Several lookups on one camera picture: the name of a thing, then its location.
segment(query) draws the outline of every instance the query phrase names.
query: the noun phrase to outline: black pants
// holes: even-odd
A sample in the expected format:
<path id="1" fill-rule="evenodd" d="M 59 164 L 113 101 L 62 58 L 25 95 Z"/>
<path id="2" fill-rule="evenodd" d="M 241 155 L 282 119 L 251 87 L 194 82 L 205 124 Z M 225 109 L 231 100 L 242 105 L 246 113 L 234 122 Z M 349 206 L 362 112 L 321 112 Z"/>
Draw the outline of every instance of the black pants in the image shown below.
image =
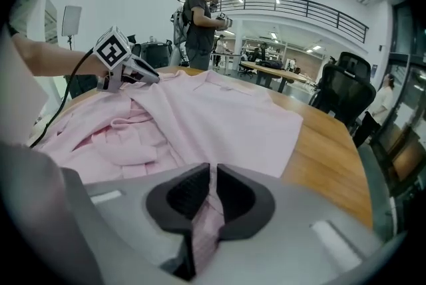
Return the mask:
<path id="1" fill-rule="evenodd" d="M 214 56 L 214 66 L 219 66 L 220 63 L 220 55 L 215 55 Z"/>
<path id="2" fill-rule="evenodd" d="M 355 146 L 359 147 L 373 131 L 377 131 L 378 129 L 380 129 L 380 124 L 367 111 L 362 120 L 362 125 L 357 129 L 355 136 L 353 136 Z"/>

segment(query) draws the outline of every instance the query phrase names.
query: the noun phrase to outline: light stand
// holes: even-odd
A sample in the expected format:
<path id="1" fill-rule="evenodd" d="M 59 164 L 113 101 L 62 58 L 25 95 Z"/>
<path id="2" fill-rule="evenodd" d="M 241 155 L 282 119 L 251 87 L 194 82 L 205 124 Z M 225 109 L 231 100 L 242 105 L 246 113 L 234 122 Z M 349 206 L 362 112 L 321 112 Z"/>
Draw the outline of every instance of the light stand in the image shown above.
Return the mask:
<path id="1" fill-rule="evenodd" d="M 68 35 L 68 43 L 69 43 L 69 49 L 72 51 L 73 50 L 73 47 L 71 46 L 71 37 L 72 37 L 72 35 Z"/>

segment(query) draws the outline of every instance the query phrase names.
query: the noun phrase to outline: white wall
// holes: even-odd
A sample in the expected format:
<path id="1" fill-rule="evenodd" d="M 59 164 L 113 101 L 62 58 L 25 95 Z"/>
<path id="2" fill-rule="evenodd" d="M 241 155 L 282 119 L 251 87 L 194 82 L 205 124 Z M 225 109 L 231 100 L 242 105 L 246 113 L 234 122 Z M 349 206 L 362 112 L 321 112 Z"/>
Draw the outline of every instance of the white wall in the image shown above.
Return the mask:
<path id="1" fill-rule="evenodd" d="M 369 7 L 369 17 L 371 18 L 371 27 L 365 40 L 365 48 L 368 54 L 364 59 L 370 63 L 371 67 L 377 65 L 371 84 L 379 89 L 389 59 L 392 40 L 392 6 L 387 1 L 372 5 Z"/>
<path id="2" fill-rule="evenodd" d="M 138 42 L 152 35 L 159 41 L 172 39 L 170 16 L 180 5 L 177 0 L 61 0 L 64 5 L 83 7 L 75 48 L 88 51 L 112 25 L 125 35 L 136 35 Z M 59 43 L 66 47 L 66 38 Z"/>

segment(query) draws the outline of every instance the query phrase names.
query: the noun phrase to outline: black office chair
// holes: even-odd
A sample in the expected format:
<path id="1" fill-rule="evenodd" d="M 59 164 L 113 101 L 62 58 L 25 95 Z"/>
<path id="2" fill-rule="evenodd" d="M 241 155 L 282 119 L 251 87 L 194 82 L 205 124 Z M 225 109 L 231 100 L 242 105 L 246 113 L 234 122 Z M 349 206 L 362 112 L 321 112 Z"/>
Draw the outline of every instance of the black office chair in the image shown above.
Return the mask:
<path id="1" fill-rule="evenodd" d="M 256 60 L 256 57 L 252 55 L 248 58 L 248 61 L 254 62 Z M 244 57 L 241 57 L 240 61 L 246 61 Z M 250 79 L 253 77 L 253 69 L 250 67 L 244 66 L 241 63 L 238 65 L 238 75 L 247 75 L 250 77 Z"/>
<path id="2" fill-rule="evenodd" d="M 137 57 L 140 57 L 140 52 L 142 52 L 142 45 L 140 43 L 134 44 L 132 47 L 132 53 Z"/>
<path id="3" fill-rule="evenodd" d="M 370 82 L 371 66 L 361 57 L 349 52 L 342 52 L 336 66 L 344 68 L 347 72 Z"/>
<path id="4" fill-rule="evenodd" d="M 374 97 L 374 87 L 364 78 L 342 67 L 326 64 L 322 72 L 321 89 L 316 91 L 309 105 L 325 113 L 332 111 L 334 118 L 349 128 Z"/>

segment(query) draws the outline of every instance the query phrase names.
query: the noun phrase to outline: hand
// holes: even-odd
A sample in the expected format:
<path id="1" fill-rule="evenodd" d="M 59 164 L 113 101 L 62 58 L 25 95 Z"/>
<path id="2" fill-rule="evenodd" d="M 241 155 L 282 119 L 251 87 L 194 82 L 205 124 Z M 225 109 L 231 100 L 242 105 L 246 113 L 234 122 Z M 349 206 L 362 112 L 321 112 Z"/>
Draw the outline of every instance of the hand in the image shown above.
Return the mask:
<path id="1" fill-rule="evenodd" d="M 224 31 L 225 29 L 228 29 L 228 26 L 225 20 L 217 20 L 217 22 L 219 22 L 218 30 Z"/>

